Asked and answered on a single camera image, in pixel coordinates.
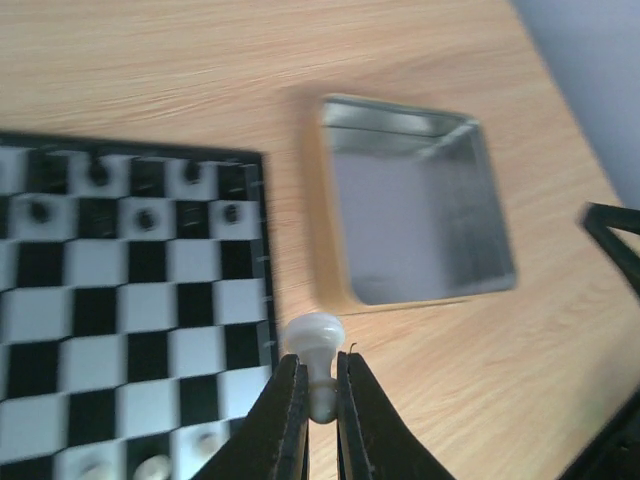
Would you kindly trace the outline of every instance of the checkerboard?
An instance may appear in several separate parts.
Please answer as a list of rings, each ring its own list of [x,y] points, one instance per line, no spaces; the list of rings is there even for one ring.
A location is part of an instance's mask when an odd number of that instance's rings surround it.
[[[2,480],[158,454],[189,479],[238,429],[278,359],[262,178],[255,152],[0,133]]]

